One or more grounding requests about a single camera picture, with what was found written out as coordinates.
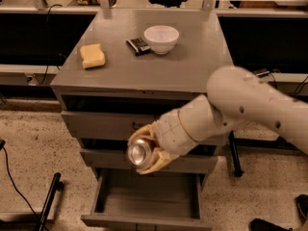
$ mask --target gray countertop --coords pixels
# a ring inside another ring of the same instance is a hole
[[[164,56],[136,57],[125,43],[143,37],[146,28],[170,25],[180,32],[177,45]],[[79,49],[101,43],[106,64],[84,70]],[[161,90],[206,92],[210,74],[232,64],[218,17],[202,10],[110,9],[97,13],[52,87],[72,90]]]

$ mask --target person's foot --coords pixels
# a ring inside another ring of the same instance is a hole
[[[275,224],[272,224],[268,221],[265,221],[263,219],[254,219],[250,223],[251,231],[291,231],[290,229],[284,229],[282,227],[276,226]]]
[[[308,195],[302,194],[296,199],[300,215],[306,220],[308,217]]]

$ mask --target closed drawer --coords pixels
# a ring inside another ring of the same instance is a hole
[[[197,174],[103,169],[88,226],[119,231],[212,230],[203,221]]]
[[[81,149],[80,154],[88,167],[131,169],[124,149]],[[218,162],[217,156],[203,155],[201,152],[189,154],[174,160],[161,171],[200,173],[209,175]]]
[[[62,112],[64,122],[74,138],[128,140],[143,125],[152,123],[154,115]]]

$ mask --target terrazzo floor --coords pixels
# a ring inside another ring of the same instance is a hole
[[[0,110],[0,138],[6,141],[15,184],[35,210],[40,210],[53,174],[60,172],[64,190],[57,194],[50,231],[104,230],[87,227],[80,216],[90,213],[96,179],[79,155],[79,145],[61,118],[56,101],[13,100]],[[252,124],[237,131],[238,137],[271,139],[275,134]],[[213,231],[247,231],[254,218],[286,228],[298,228],[295,198],[308,193],[308,157],[300,152],[240,148],[244,176],[233,175],[228,146],[202,192],[204,219]],[[0,152],[0,212],[29,212],[13,189]],[[14,230],[29,230],[18,227]]]

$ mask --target yellow sponge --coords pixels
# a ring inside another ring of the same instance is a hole
[[[80,54],[83,58],[84,69],[101,66],[106,62],[100,43],[82,46],[80,48]]]

